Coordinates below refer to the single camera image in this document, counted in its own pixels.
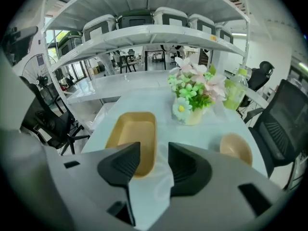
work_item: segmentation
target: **bottle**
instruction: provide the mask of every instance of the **bottle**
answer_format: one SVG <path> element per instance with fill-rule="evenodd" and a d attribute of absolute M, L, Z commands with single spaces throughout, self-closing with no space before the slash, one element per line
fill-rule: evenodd
<path fill-rule="evenodd" d="M 240 68 L 235 76 L 225 81 L 227 99 L 224 105 L 226 108 L 236 110 L 240 106 L 248 89 L 246 75 L 247 70 Z"/>

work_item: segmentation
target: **yellow flower center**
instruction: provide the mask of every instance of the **yellow flower center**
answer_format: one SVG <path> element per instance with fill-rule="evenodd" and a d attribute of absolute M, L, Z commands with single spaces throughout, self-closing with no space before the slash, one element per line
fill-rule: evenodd
<path fill-rule="evenodd" d="M 180 111 L 180 112 L 184 112 L 184 111 L 185 111 L 185 108 L 184 108 L 183 105 L 180 105 L 180 106 L 179 106 L 179 111 Z"/>

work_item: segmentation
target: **green bottle cap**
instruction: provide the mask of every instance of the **green bottle cap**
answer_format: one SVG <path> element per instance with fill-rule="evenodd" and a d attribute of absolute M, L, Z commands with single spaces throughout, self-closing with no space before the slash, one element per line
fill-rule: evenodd
<path fill-rule="evenodd" d="M 239 71 L 238 71 L 238 73 L 239 73 L 240 75 L 246 76 L 246 75 L 247 75 L 247 70 L 246 70 L 246 69 L 243 69 L 243 68 L 240 68 Z"/>

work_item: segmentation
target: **rectangular tray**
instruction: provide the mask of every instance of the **rectangular tray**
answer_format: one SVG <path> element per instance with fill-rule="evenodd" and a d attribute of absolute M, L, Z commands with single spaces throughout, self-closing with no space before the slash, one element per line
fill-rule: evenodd
<path fill-rule="evenodd" d="M 140 142 L 140 163 L 135 178 L 148 175 L 154 167 L 156 156 L 156 118 L 150 112 L 122 114 L 114 126 L 106 149 L 118 145 Z"/>

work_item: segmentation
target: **artificial flower arrangement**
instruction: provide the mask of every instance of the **artificial flower arrangement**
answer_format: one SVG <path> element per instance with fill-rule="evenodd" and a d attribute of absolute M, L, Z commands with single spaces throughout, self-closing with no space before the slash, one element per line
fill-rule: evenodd
<path fill-rule="evenodd" d="M 216 74 L 214 67 L 210 68 L 214 71 L 208 71 L 206 66 L 192 63 L 190 58 L 176 57 L 175 61 L 179 66 L 171 69 L 168 77 L 168 83 L 177 96 L 172 112 L 181 123 L 187 124 L 197 111 L 201 119 L 204 108 L 225 100 L 226 77 Z"/>

